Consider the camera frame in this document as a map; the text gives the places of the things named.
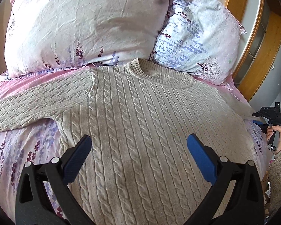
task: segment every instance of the person's hand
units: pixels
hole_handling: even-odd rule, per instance
[[[278,147],[277,150],[274,152],[274,154],[278,154],[281,151],[281,126],[277,125],[277,126],[268,126],[268,129],[266,131],[266,141],[268,141],[271,136],[274,134],[274,131],[278,131],[279,132],[279,143],[278,143]]]

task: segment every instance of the bed sheet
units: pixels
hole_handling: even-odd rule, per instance
[[[24,77],[12,81],[0,82],[0,100],[15,93],[22,92],[41,83],[64,77],[74,70],[56,71],[43,73],[31,77]],[[228,91],[239,101],[246,102],[241,93],[236,89],[231,78],[228,86],[214,86],[221,91]],[[247,130],[254,140],[255,154],[264,164],[264,173],[269,162],[265,135],[260,128],[251,121],[245,121]],[[17,185],[20,179],[21,170],[26,161],[34,164],[47,163],[51,158],[58,155],[59,151],[59,130],[55,121],[43,119],[22,129],[0,132],[0,205],[7,215],[14,221],[15,200]],[[62,209],[56,201],[49,183],[45,184],[48,196],[58,216],[63,216]]]

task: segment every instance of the sweater collar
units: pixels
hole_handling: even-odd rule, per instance
[[[134,59],[126,67],[135,77],[156,85],[189,88],[194,83],[194,78],[188,73],[161,67],[141,58]]]

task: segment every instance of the pillowcase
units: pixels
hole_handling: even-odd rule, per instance
[[[243,33],[219,0],[170,0],[150,60],[223,85],[236,63]]]
[[[148,59],[168,4],[169,0],[15,0],[5,44],[9,76]]]

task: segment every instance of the bed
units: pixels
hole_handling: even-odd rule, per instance
[[[169,44],[169,42],[166,42],[165,40],[169,39],[170,32],[166,32],[165,29],[166,27],[163,27],[163,30],[160,31],[160,34],[158,35],[163,39],[159,40],[162,41],[161,46],[166,43]],[[150,55],[150,58],[153,61],[158,61],[160,59],[156,57],[158,56],[158,51],[160,51],[160,47],[158,48],[157,46],[158,45],[155,44],[155,49]],[[87,67],[96,68],[103,67],[104,65],[106,65],[104,62],[91,62],[87,65]],[[225,84],[214,85],[210,82],[210,79],[213,79],[212,77],[201,77],[200,72],[206,73],[206,67],[204,67],[204,64],[203,66],[197,65],[197,67],[199,68],[199,73],[194,74],[197,80],[203,81],[205,84],[217,88],[219,92],[231,94],[239,102],[248,105],[248,102],[246,102],[240,92],[235,88],[231,76],[225,77]],[[22,93],[41,84],[60,79],[61,77],[67,77],[67,75],[73,73],[74,71],[84,70],[84,68],[84,65],[61,67],[56,70],[47,68],[34,73],[27,73],[19,77],[13,77],[12,79],[10,78],[8,72],[4,72],[0,76],[0,100],[12,97],[13,95]],[[257,160],[256,162],[258,163],[259,174],[262,178],[265,174],[270,158],[268,152],[266,151],[265,137],[261,133],[259,127],[253,124],[251,120],[244,120],[244,123],[246,125],[248,136],[252,139],[254,149],[253,155],[255,155],[255,159]],[[59,138],[60,132],[57,123],[52,119],[43,119],[21,129],[0,132],[0,206],[11,218],[11,220],[14,221],[15,195],[17,192],[21,169],[24,163],[26,161],[31,161],[34,164],[45,163],[51,158],[58,156],[60,154]],[[209,185],[204,185],[205,192],[207,192]],[[46,184],[45,187],[57,215],[63,217],[62,210],[58,205],[49,184]]]

